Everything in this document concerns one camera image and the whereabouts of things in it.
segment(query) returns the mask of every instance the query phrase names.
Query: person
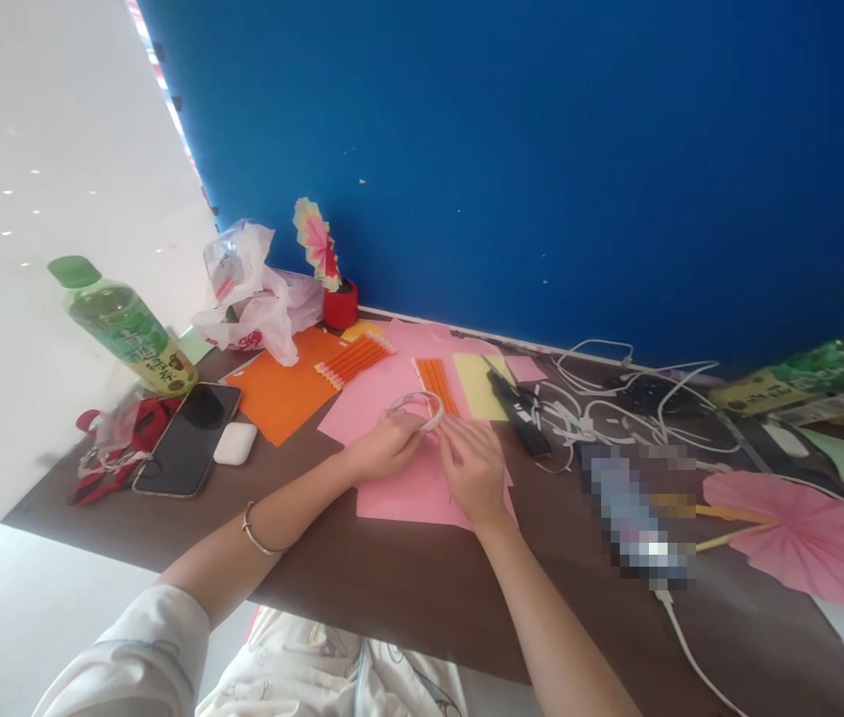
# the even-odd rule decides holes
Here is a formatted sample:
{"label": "person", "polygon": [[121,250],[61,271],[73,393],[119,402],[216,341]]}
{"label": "person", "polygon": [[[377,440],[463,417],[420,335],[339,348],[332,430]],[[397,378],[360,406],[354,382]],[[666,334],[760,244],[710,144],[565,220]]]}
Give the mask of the person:
{"label": "person", "polygon": [[[332,501],[404,468],[425,439],[422,422],[386,412],[369,433],[193,546],[64,670],[35,717],[468,714],[455,665],[268,608],[217,688],[195,705],[210,631]],[[447,415],[436,436],[452,496],[505,595],[544,715],[639,715],[506,511],[494,430]]]}

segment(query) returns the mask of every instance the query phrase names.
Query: hand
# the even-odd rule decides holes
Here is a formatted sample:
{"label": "hand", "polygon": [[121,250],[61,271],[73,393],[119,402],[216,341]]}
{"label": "hand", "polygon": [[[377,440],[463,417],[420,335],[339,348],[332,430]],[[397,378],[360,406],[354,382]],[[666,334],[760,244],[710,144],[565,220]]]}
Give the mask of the hand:
{"label": "hand", "polygon": [[402,410],[383,411],[378,424],[341,453],[355,482],[388,478],[405,468],[422,444],[426,419]]}
{"label": "hand", "polygon": [[436,435],[452,497],[472,526],[506,518],[505,458],[492,426],[446,415]]}

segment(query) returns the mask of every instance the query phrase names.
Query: bottle label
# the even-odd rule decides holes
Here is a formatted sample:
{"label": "bottle label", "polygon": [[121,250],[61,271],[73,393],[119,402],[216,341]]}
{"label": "bottle label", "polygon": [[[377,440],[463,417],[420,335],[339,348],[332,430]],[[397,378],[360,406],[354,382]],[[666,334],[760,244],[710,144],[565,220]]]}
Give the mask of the bottle label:
{"label": "bottle label", "polygon": [[140,300],[106,320],[74,319],[162,396],[183,393],[199,379],[190,359]]}
{"label": "bottle label", "polygon": [[747,378],[715,388],[710,393],[710,399],[722,408],[752,415],[809,398],[810,395],[780,380],[769,368],[762,368]]}

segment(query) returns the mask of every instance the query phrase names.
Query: brown table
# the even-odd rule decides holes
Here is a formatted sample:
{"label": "brown table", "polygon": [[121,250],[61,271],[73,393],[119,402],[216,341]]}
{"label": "brown table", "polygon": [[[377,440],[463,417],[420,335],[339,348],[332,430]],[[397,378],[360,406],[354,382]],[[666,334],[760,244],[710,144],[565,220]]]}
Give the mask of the brown table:
{"label": "brown table", "polygon": [[[204,379],[215,380],[246,358],[213,352],[200,370]],[[581,360],[573,361],[573,370],[594,380],[617,373]],[[88,448],[81,444],[4,522],[161,572],[249,500],[259,500],[339,450],[317,430],[328,409],[281,448],[261,437],[245,465],[214,467],[195,500],[124,491],[88,507],[69,507],[65,499]],[[609,567],[577,468],[561,475],[538,470],[511,428],[496,427],[528,544],[645,717],[729,715],[691,669],[661,604],[644,585],[620,578]],[[705,424],[703,432],[730,445],[716,423]],[[751,467],[739,454],[730,462]],[[697,494],[707,475],[671,470],[659,460],[645,460],[641,469],[650,489],[664,493]],[[711,519],[682,523],[692,539],[724,530]],[[675,610],[696,659],[729,699],[750,717],[844,715],[844,647],[812,600],[750,568],[728,548],[700,557],[697,567],[693,585],[675,594]],[[502,593],[475,537],[455,527],[357,519],[354,490],[316,519],[252,599],[528,682]]]}

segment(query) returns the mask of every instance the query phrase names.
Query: smartphone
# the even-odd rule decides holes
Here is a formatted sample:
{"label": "smartphone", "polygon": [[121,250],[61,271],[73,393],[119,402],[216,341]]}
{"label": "smartphone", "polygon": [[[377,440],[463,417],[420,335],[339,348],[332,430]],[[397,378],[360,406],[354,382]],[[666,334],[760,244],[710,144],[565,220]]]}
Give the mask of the smartphone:
{"label": "smartphone", "polygon": [[136,479],[144,495],[192,498],[203,487],[213,451],[240,402],[237,386],[197,383],[180,404]]}

